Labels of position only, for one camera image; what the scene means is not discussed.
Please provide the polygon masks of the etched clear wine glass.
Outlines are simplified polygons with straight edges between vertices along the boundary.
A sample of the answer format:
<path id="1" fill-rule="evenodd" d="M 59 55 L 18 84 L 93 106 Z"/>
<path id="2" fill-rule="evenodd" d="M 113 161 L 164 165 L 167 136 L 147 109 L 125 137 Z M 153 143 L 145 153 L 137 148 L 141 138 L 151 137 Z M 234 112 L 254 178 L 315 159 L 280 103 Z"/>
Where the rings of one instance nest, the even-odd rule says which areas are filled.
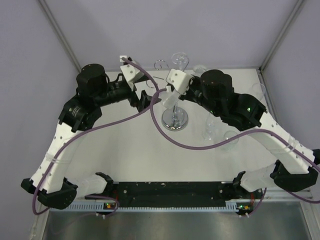
<path id="1" fill-rule="evenodd" d="M 184 72 L 189 65 L 190 59 L 184 52 L 174 53 L 171 57 L 173 64 L 176 65 L 177 69 Z"/>

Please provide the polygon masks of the small clear wine glass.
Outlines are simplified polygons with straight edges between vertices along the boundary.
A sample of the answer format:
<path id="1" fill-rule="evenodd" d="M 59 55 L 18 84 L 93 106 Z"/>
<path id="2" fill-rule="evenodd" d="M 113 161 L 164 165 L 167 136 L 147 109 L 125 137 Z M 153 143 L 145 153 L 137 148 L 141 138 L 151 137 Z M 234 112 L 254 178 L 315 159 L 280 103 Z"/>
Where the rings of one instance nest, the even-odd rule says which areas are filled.
<path id="1" fill-rule="evenodd" d="M 194 72 L 195 74 L 203 74 L 203 73 L 205 73 L 207 70 L 208 70 L 208 68 L 207 68 L 206 66 L 204 66 L 204 65 L 201 65 L 201 64 L 195 65 L 195 66 L 193 67 L 193 72 Z"/>

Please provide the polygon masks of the tall clear wine glass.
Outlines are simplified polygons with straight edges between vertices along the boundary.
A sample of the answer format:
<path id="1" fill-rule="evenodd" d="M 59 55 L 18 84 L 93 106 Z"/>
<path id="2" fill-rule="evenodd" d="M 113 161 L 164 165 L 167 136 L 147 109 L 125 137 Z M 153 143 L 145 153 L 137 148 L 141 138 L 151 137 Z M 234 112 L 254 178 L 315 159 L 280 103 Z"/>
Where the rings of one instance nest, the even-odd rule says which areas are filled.
<path id="1" fill-rule="evenodd" d="M 259 101 L 261 101 L 265 96 L 266 87 L 262 83 L 255 83 L 255 84 L 252 85 L 251 91 L 252 91 L 253 95 Z"/>

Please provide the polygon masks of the clear ribbed glass tumbler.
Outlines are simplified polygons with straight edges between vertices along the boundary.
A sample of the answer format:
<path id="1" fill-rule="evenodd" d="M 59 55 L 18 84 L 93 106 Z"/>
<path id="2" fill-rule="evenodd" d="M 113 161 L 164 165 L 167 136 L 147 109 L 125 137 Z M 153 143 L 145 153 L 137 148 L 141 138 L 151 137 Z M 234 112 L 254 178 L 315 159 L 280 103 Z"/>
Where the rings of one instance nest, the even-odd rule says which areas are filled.
<path id="1" fill-rule="evenodd" d="M 161 95 L 162 105 L 166 109 L 171 109 L 178 102 L 180 94 L 174 90 L 172 92 L 165 92 Z"/>

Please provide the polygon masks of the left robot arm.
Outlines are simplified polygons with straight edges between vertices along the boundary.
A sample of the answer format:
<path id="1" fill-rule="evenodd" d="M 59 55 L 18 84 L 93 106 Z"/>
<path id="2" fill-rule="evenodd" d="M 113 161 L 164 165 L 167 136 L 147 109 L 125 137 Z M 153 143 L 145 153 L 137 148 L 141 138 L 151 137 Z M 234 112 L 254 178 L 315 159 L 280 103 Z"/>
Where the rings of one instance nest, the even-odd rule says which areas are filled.
<path id="1" fill-rule="evenodd" d="M 21 187 L 32 194 L 32 210 L 36 203 L 46 208 L 63 210 L 74 200 L 91 195 L 109 198 L 114 191 L 112 179 L 97 172 L 81 179 L 66 178 L 66 172 L 84 136 L 98 130 L 95 122 L 102 116 L 101 108 L 124 100 L 137 108 L 138 115 L 149 109 L 151 97 L 145 91 L 136 94 L 135 84 L 152 77 L 130 57 L 121 58 L 116 80 L 111 81 L 98 63 L 85 65 L 76 76 L 76 94 L 68 100 L 58 117 L 52 142 L 36 172 L 25 178 Z"/>

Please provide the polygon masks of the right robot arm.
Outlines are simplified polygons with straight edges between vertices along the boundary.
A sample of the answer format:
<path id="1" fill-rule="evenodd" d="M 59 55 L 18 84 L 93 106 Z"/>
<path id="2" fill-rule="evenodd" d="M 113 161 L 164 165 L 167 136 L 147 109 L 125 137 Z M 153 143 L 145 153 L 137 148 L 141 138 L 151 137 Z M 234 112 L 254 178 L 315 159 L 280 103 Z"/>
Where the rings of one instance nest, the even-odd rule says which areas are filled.
<path id="1" fill-rule="evenodd" d="M 208 112 L 262 144 L 276 157 L 275 163 L 259 170 L 245 170 L 233 180 L 233 192 L 245 198 L 261 188 L 279 187 L 288 192 L 299 192 L 314 186 L 319 172 L 318 150 L 300 144 L 285 131 L 256 97 L 236 93 L 232 77 L 220 70 L 209 70 L 194 76 L 185 95 Z"/>

